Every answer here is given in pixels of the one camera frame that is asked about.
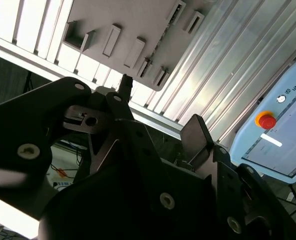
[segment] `ceiling light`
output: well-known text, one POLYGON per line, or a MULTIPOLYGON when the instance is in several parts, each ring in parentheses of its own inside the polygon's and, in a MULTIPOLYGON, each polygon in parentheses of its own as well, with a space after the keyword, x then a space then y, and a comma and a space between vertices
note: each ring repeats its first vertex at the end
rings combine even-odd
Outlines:
POLYGON ((33 239, 38 236, 39 221, 0 200, 0 224, 33 239))

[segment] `ceiling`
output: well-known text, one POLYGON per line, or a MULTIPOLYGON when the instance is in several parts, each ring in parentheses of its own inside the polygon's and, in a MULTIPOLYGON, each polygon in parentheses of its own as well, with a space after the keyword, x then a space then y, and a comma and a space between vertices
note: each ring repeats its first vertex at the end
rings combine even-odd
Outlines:
MULTIPOLYGON (((117 89, 125 68, 117 66, 116 60, 123 58, 124 63, 137 37, 146 42, 134 68, 151 56, 177 1, 140 0, 132 8, 128 6, 132 1, 104 2, 13 0, 10 4, 0 0, 0 57, 49 80, 73 76, 92 89, 98 85, 117 89), (151 21, 148 15, 139 14, 148 6, 148 13, 157 9, 151 21), (116 8, 119 14, 111 14, 116 8), (92 14, 98 9, 108 14, 104 21, 100 20, 104 16, 92 14), (65 44, 66 23, 72 20, 78 21, 75 37, 93 30, 97 33, 84 51, 65 44), (98 51, 112 24, 121 29, 120 45, 104 59, 98 51)), ((130 71, 138 81, 129 105, 137 120, 176 138, 191 115, 199 114, 213 139, 229 146, 257 100, 296 58, 296 0, 204 0, 197 7, 192 0, 183 2, 187 7, 164 37, 166 44, 161 43, 156 51, 155 68, 147 82, 153 82, 162 65, 167 65, 169 76, 162 89, 151 89, 143 84, 149 86, 144 78, 134 75, 136 71, 130 71), (167 45, 176 42, 175 36, 184 36, 184 23, 194 11, 205 15, 201 26, 167 60, 172 56, 167 45)))

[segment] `fluorescent light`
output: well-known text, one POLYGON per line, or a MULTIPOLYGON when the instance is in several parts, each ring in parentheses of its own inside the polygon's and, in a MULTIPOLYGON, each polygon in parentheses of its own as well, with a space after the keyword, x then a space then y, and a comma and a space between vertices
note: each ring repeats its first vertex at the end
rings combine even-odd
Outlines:
POLYGON ((140 106, 145 106, 154 91, 141 83, 138 83, 137 86, 138 87, 131 98, 131 101, 139 104, 140 106))
POLYGON ((65 44, 61 44, 58 54, 58 66, 70 72, 74 72, 79 57, 80 52, 66 46, 65 44))
POLYGON ((37 44, 38 56, 45 59, 48 54, 48 50, 51 43, 51 38, 54 33, 54 28, 59 17, 59 11, 62 4, 62 0, 50 1, 44 23, 42 25, 39 42, 37 44))
POLYGON ((39 221, 0 200, 0 224, 28 239, 38 236, 39 221))
POLYGON ((34 52, 46 0, 24 0, 17 33, 17 46, 34 52))
POLYGON ((116 70, 111 69, 106 82, 104 83, 104 86, 106 88, 114 88, 117 89, 117 87, 120 84, 120 81, 122 79, 122 74, 117 72, 116 70))
POLYGON ((271 143, 273 143, 274 145, 278 146, 278 147, 281 147, 282 146, 282 143, 279 142, 278 140, 275 140, 273 137, 270 137, 268 135, 266 135, 265 133, 261 134, 261 137, 271 143))
POLYGON ((82 54, 77 64, 78 75, 84 79, 92 81, 99 64, 100 63, 96 60, 82 54))
POLYGON ((102 86, 105 80, 107 79, 109 72, 110 68, 108 66, 100 64, 96 72, 96 75, 94 76, 94 78, 97 79, 96 84, 102 86))
POLYGON ((0 38, 12 42, 20 0, 0 0, 0 38))
POLYGON ((60 48, 61 44, 64 27, 66 26, 66 23, 68 21, 72 3, 73 0, 64 0, 61 6, 59 17, 52 36, 49 52, 47 55, 47 60, 51 63, 54 63, 54 61, 56 60, 58 49, 60 48))

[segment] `rectangular slot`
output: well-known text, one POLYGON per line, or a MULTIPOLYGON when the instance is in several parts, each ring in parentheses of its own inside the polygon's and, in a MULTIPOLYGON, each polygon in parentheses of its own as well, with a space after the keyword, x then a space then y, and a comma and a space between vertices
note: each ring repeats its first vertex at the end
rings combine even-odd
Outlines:
POLYGON ((163 69, 163 67, 161 67, 156 78, 153 81, 153 84, 159 87, 167 80, 168 77, 169 73, 166 71, 166 69, 163 69))
POLYGON ((102 54, 105 55, 106 57, 111 56, 112 50, 117 43, 120 32, 121 32, 121 28, 117 27, 116 25, 111 26, 111 29, 108 33, 106 41, 104 42, 103 51, 102 51, 102 54))
POLYGON ((17 46, 32 53, 35 49, 46 0, 25 0, 20 17, 17 46))
POLYGON ((186 28, 186 32, 188 34, 194 34, 196 30, 199 28, 199 26, 201 25, 203 19, 204 19, 204 15, 202 15, 198 11, 195 11, 191 21, 189 22, 186 28))
POLYGON ((128 68, 133 68, 136 64, 143 48, 144 48, 145 42, 143 39, 140 39, 137 37, 136 41, 134 42, 132 49, 130 50, 128 57, 126 61, 124 62, 124 65, 128 68))
POLYGON ((174 7, 172 8, 168 18, 167 18, 167 21, 169 22, 169 24, 173 24, 175 25, 181 15, 181 13, 183 12, 183 9, 185 8, 186 6, 186 3, 181 1, 181 0, 178 0, 176 2, 176 4, 174 5, 174 7))
POLYGON ((145 58, 139 71, 138 71, 138 76, 140 76, 141 78, 145 75, 145 73, 147 72, 148 69, 148 63, 149 63, 150 59, 145 58))
POLYGON ((20 0, 0 0, 0 38, 12 42, 20 0))

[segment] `metal ceiling panel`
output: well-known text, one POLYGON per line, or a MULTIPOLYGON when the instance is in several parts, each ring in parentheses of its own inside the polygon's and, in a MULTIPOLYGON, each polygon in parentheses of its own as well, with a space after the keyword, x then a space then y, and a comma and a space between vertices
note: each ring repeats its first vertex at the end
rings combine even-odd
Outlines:
POLYGON ((148 109, 221 140, 296 56, 296 0, 219 1, 148 109))

